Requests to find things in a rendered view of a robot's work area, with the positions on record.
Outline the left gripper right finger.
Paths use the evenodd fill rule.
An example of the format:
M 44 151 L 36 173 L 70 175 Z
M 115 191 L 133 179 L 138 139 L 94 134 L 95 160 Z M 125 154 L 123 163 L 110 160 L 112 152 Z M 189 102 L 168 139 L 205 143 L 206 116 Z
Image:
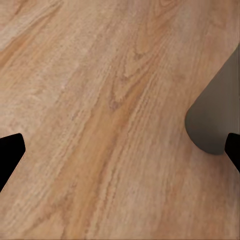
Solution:
M 240 134 L 232 132 L 228 134 L 224 151 L 240 172 Z

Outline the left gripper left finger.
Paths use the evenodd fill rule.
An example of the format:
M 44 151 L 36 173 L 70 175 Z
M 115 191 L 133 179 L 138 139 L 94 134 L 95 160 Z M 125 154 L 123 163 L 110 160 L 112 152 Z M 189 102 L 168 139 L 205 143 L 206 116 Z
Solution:
M 25 152 L 25 142 L 21 133 L 0 138 L 0 192 Z

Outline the trash can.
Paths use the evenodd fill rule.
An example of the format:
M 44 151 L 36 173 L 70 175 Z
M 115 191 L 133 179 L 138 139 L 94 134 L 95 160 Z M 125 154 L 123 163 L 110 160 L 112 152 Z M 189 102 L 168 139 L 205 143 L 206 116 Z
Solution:
M 185 129 L 212 155 L 226 155 L 228 135 L 240 135 L 240 45 L 186 112 Z

